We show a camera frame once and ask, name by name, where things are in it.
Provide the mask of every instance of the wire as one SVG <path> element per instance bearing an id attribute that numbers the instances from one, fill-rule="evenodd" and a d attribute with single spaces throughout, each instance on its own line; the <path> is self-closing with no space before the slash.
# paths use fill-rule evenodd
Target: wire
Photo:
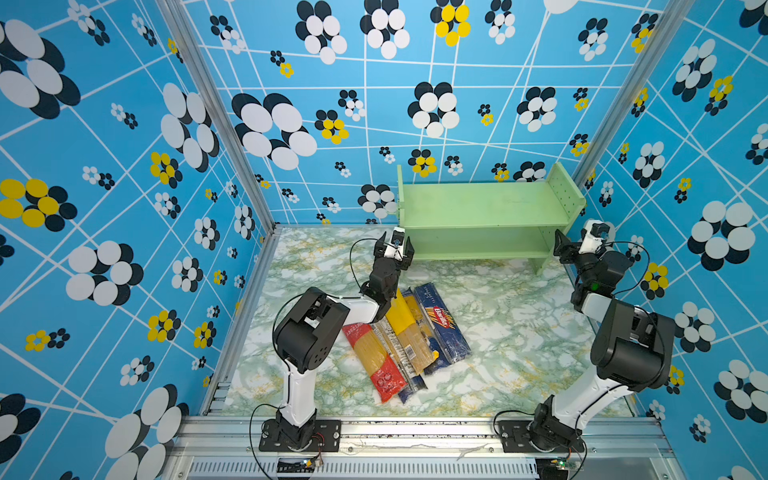
<path id="1" fill-rule="evenodd" d="M 349 269 L 352 271 L 352 277 L 355 279 L 355 283 L 357 283 L 357 288 L 362 288 L 360 286 L 360 282 L 357 281 L 357 275 L 355 275 L 355 268 L 352 266 L 352 249 L 355 248 L 355 245 L 358 243 L 364 241 L 364 240 L 373 240 L 374 242 L 378 240 L 378 238 L 361 238 L 360 240 L 357 240 L 355 243 L 352 244 L 352 246 L 349 248 Z"/>
<path id="2" fill-rule="evenodd" d="M 251 426 L 253 425 L 253 415 L 256 414 L 256 411 L 259 407 L 262 406 L 269 406 L 272 407 L 275 410 L 280 410 L 280 407 L 276 407 L 274 405 L 271 405 L 269 403 L 262 403 L 261 405 L 258 405 L 253 411 L 250 413 L 250 421 L 248 422 L 248 443 L 250 444 L 250 453 L 253 455 L 253 459 L 256 460 L 256 465 L 259 466 L 259 470 L 269 479 L 274 480 L 274 478 L 270 477 L 268 473 L 266 473 L 266 470 L 264 470 L 264 467 L 261 466 L 261 463 L 259 462 L 259 459 L 256 458 L 256 450 L 253 449 L 253 436 L 251 435 Z M 264 431 L 264 423 L 261 424 L 261 431 Z"/>
<path id="3" fill-rule="evenodd" d="M 512 409 L 512 410 L 501 410 L 499 413 L 497 413 L 497 414 L 496 414 L 496 415 L 494 415 L 494 417 L 493 417 L 492 428 L 493 428 L 493 431 L 494 431 L 494 433 L 495 433 L 496 435 L 499 435 L 499 436 L 501 436 L 501 433 L 499 433 L 499 431 L 496 429 L 496 419 L 498 418 L 498 416 L 499 416 L 499 415 L 502 415 L 502 414 L 504 414 L 504 413 L 513 413 L 513 412 L 514 412 L 514 413 L 522 413 L 523 415 L 527 415 L 527 416 L 529 416 L 529 417 L 532 417 L 532 416 L 533 416 L 533 414 L 532 414 L 532 413 L 523 412 L 522 410 L 515 410 L 515 409 Z"/>
<path id="4" fill-rule="evenodd" d="M 572 476 L 570 480 L 574 480 L 574 478 L 576 478 L 576 475 L 578 475 L 578 473 L 581 471 L 581 467 L 584 466 L 584 462 L 587 461 L 587 443 L 584 441 L 582 437 L 579 437 L 579 439 L 581 440 L 581 443 L 584 444 L 584 458 L 583 459 L 581 458 L 581 455 L 579 455 L 578 450 L 574 450 L 576 452 L 576 455 L 578 455 L 578 459 L 581 461 L 581 463 L 579 463 L 578 468 L 576 469 L 576 473 L 574 473 L 574 476 Z"/>
<path id="5" fill-rule="evenodd" d="M 645 252 L 646 256 L 648 257 L 648 263 L 647 263 L 647 265 L 645 266 L 645 271 L 644 271 L 644 272 L 643 272 L 643 274 L 640 276 L 640 279 L 637 281 L 637 283 L 635 283 L 635 284 L 634 284 L 634 285 L 633 285 L 631 288 L 627 288 L 627 289 L 625 289 L 625 290 L 622 290 L 622 291 L 620 291 L 620 292 L 616 292 L 616 293 L 614 293 L 614 296 L 616 296 L 616 295 L 618 295 L 619 293 L 624 293 L 624 292 L 629 292 L 630 290 L 634 290 L 634 289 L 635 289 L 635 287 L 637 287 L 638 285 L 640 285 L 640 282 L 642 282 L 642 281 L 643 281 L 643 278 L 645 277 L 645 274 L 646 274 L 646 273 L 648 272 L 648 270 L 650 269 L 650 253 L 648 253 L 648 250 L 646 250 L 646 248 L 645 248 L 645 247 L 643 247 L 643 246 L 642 246 L 642 245 L 640 245 L 639 243 L 635 243 L 635 242 L 610 242 L 610 243 L 608 244 L 608 246 L 611 246 L 611 245 L 613 245 L 614 243 L 629 243 L 629 244 L 631 244 L 631 245 L 635 245 L 636 247 L 640 247 L 641 249 L 643 249 L 643 251 Z"/>

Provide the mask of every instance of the marble floor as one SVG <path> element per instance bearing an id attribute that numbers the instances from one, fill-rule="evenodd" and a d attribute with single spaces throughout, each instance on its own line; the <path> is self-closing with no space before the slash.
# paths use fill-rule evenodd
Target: marble floor
<path id="1" fill-rule="evenodd" d="M 386 230 L 282 230 L 223 415 L 250 415 L 262 402 L 280 404 L 285 366 L 275 355 L 270 339 L 278 309 L 310 286 L 340 296 L 354 294 L 349 247 L 355 240 L 380 237 Z M 372 244 L 366 241 L 355 247 L 353 265 L 360 282 L 370 272 Z M 428 389 L 412 396 L 405 405 L 397 396 L 381 405 L 341 333 L 318 368 L 315 400 L 320 415 L 489 416 L 503 409 L 533 412 L 539 402 L 567 388 L 589 365 L 594 333 L 586 317 L 571 307 L 571 283 L 555 260 L 540 276 L 533 274 L 527 260 L 417 260 L 401 274 L 400 287 L 430 281 L 468 340 L 472 356 L 425 376 Z M 631 416 L 631 411 L 620 399 L 602 414 Z"/>

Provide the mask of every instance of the blue barilla package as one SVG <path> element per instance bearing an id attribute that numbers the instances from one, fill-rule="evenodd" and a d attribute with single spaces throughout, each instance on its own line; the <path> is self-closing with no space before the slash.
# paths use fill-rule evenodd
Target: blue barilla package
<path id="1" fill-rule="evenodd" d="M 434 283 L 417 286 L 413 289 L 416 299 L 424 309 L 425 317 L 429 319 L 435 338 L 450 363 L 456 363 L 472 354 L 467 340 L 458 329 L 456 321 L 445 306 L 445 302 L 437 293 Z"/>

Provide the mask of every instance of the red pasta package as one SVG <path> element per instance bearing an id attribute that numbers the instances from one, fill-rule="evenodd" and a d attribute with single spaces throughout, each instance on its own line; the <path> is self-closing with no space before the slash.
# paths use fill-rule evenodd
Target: red pasta package
<path id="1" fill-rule="evenodd" d="M 379 391 L 382 403 L 388 402 L 408 385 L 368 323 L 353 323 L 342 330 L 373 386 Z"/>

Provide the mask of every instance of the blue floral wallpaper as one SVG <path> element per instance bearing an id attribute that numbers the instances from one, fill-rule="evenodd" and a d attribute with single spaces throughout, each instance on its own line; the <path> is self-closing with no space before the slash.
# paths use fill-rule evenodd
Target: blue floral wallpaper
<path id="1" fill-rule="evenodd" d="M 408 182 L 573 171 L 666 0 L 186 0 L 275 220 L 396 223 Z"/>
<path id="2" fill-rule="evenodd" d="M 0 6 L 0 478 L 155 478 L 264 231 L 157 6 Z"/>
<path id="3" fill-rule="evenodd" d="M 639 397 L 688 478 L 768 472 L 765 8 L 695 2 L 584 185 L 584 218 L 634 242 L 619 297 L 677 324 L 667 384 Z"/>

